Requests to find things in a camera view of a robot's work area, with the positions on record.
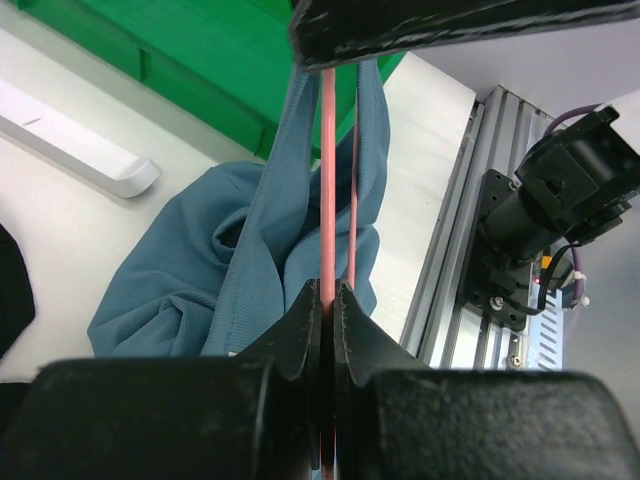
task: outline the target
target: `green plastic crate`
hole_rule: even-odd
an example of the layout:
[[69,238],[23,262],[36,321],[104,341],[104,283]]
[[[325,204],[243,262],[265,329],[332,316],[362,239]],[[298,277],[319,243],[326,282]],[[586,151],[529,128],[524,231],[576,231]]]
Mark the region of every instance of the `green plastic crate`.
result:
[[[289,0],[10,0],[267,158],[293,55]],[[401,55],[378,60],[383,80]],[[355,66],[338,69],[338,138],[353,125]],[[319,155],[316,121],[314,154]]]

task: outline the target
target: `pink rod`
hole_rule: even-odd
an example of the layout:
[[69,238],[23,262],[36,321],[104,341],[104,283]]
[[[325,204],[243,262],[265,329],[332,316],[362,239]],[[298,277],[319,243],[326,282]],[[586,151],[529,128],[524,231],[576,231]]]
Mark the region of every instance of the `pink rod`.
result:
[[351,222],[349,223],[349,262],[347,280],[356,288],[356,241],[358,239],[358,156],[360,138],[358,134],[358,98],[356,94],[355,120],[353,125],[353,160],[351,165]]
[[324,318],[336,297],[336,71],[322,73],[322,171],[320,178],[320,301]]

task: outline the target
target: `white plastic part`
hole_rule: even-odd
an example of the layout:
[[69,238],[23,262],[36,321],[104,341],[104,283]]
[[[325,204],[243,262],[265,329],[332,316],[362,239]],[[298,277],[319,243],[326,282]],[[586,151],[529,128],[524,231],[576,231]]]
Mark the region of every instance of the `white plastic part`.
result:
[[573,279],[574,280],[584,280],[586,282],[587,281],[587,276],[582,272],[575,271],[575,272],[573,272]]
[[140,158],[0,79],[0,131],[122,198],[160,176]]
[[607,102],[620,114],[620,118],[611,123],[611,128],[640,155],[640,90]]

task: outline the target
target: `black cloth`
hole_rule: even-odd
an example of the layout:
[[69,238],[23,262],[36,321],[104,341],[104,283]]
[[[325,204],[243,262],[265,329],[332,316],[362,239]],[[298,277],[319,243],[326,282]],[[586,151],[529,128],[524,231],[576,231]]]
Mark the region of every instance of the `black cloth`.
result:
[[30,386],[30,383],[0,383],[0,439],[13,422]]
[[18,244],[0,225],[0,357],[36,315],[29,275]]

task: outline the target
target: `white table surface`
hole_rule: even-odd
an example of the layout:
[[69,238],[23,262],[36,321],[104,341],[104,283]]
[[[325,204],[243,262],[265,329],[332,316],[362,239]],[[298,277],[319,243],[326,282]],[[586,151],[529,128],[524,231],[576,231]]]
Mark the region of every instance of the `white table surface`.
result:
[[[0,363],[0,381],[12,381],[91,356],[86,328],[160,209],[208,168],[252,156],[2,0],[0,78],[163,170],[149,191],[122,200],[0,135],[0,223],[22,250],[37,309]],[[398,339],[475,95],[411,54],[385,91],[392,137],[373,318]]]

